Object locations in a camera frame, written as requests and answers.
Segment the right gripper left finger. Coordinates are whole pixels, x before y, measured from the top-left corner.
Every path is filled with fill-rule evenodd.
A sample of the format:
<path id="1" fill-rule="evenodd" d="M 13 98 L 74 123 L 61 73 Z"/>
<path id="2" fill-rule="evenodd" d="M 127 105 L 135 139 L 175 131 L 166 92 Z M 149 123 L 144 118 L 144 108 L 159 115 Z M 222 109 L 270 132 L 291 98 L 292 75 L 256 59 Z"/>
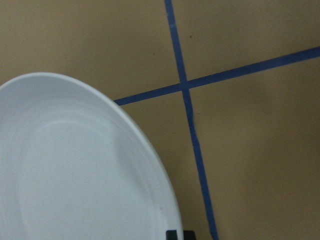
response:
<path id="1" fill-rule="evenodd" d="M 167 230 L 166 231 L 166 240 L 178 240 L 178 233 L 176 230 Z"/>

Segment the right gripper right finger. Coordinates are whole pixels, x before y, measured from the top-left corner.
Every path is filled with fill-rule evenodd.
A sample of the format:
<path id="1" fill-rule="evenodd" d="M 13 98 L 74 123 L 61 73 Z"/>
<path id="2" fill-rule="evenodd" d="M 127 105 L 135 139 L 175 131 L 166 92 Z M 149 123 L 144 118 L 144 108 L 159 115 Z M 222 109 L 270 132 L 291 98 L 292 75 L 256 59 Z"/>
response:
<path id="1" fill-rule="evenodd" d="M 183 231 L 184 240 L 196 240 L 196 234 L 193 230 L 184 230 Z"/>

